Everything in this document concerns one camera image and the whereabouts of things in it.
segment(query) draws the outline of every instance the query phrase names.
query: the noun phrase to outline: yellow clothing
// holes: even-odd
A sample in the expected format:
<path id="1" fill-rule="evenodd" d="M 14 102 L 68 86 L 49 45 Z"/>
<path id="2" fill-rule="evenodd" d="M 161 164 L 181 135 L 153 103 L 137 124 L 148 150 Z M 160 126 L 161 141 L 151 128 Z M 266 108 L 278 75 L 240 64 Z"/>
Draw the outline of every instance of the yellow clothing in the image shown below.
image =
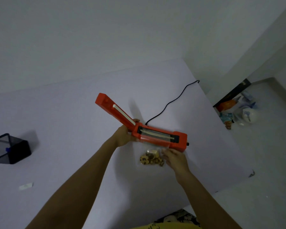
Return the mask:
<path id="1" fill-rule="evenodd" d="M 200 227 L 192 223 L 152 223 L 142 227 L 136 227 L 133 229 L 199 229 Z"/>

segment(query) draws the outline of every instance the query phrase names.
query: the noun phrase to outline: patterned fabric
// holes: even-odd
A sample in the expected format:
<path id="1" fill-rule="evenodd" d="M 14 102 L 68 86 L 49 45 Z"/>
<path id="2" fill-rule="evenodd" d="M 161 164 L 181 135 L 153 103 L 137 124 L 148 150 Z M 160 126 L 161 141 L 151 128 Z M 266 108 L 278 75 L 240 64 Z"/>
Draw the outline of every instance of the patterned fabric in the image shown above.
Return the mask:
<path id="1" fill-rule="evenodd" d="M 161 219 L 156 220 L 154 223 L 164 223 L 164 222 L 192 223 L 200 227 L 200 223 L 198 222 L 197 218 L 183 209 L 175 211 L 167 216 L 164 216 Z"/>

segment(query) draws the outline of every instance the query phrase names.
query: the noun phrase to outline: black mesh basket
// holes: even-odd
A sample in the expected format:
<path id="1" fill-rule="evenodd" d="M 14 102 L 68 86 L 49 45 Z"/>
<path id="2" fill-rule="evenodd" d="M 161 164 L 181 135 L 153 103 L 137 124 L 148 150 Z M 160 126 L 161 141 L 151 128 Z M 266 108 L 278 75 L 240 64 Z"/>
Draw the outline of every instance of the black mesh basket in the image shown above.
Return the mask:
<path id="1" fill-rule="evenodd" d="M 28 141 L 8 133 L 0 136 L 0 163 L 15 164 L 31 154 Z"/>

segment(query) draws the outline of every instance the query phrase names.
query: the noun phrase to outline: plastic bag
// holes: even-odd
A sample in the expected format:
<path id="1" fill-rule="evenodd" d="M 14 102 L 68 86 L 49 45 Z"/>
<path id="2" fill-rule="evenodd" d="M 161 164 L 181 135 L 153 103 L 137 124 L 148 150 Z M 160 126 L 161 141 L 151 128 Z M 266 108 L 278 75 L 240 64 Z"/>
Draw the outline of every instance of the plastic bag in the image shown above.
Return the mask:
<path id="1" fill-rule="evenodd" d="M 164 160 L 161 156 L 161 150 L 163 147 L 151 145 L 149 143 L 144 143 L 146 149 L 144 154 L 140 157 L 140 163 L 143 165 L 164 165 Z"/>

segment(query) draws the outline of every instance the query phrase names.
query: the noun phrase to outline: hand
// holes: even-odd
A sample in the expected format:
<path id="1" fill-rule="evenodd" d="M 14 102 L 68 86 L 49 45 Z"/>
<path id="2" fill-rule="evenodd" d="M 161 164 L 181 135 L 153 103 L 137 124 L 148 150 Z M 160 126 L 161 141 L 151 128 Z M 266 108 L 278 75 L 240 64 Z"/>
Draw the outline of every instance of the hand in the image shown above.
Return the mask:
<path id="1" fill-rule="evenodd" d="M 176 179 L 179 183 L 184 176 L 191 174 L 183 153 L 175 149 L 162 149 L 161 153 L 166 160 L 166 164 L 175 171 Z"/>
<path id="2" fill-rule="evenodd" d="M 139 122 L 139 119 L 133 119 L 134 122 Z M 128 128 L 125 125 L 119 127 L 112 135 L 118 147 L 126 145 L 130 141 L 139 141 L 138 138 L 128 133 Z"/>

